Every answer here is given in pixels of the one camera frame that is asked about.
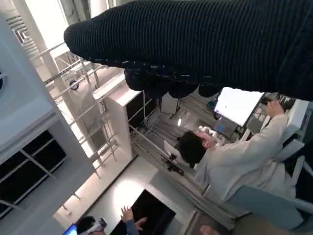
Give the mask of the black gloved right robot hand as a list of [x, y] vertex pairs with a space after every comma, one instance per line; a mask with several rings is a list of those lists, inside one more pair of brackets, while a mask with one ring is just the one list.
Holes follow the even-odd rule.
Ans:
[[70, 25], [64, 41], [155, 97], [231, 87], [313, 99], [310, 0], [137, 0]]

